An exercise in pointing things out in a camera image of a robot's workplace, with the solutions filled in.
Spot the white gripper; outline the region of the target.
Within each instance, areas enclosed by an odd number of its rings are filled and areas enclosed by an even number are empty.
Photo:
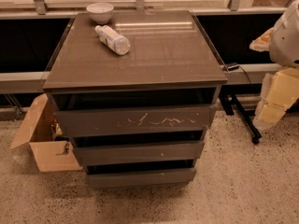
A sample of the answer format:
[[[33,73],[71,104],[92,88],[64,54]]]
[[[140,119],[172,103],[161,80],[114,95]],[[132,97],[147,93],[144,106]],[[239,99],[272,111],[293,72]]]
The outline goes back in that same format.
[[[249,48],[264,52],[270,50],[273,29],[269,28],[253,40]],[[285,68],[263,78],[261,100],[257,104],[253,124],[259,130],[275,126],[286,111],[299,99],[299,70]]]

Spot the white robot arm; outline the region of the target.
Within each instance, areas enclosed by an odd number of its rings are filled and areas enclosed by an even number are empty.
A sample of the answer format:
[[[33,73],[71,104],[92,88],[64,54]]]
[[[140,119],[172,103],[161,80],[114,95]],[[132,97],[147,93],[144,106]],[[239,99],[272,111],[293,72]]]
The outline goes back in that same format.
[[[299,99],[299,1],[293,1],[249,48],[268,51],[271,61],[281,66],[275,74],[264,76],[261,100],[255,109],[253,124],[265,130],[275,126]]]

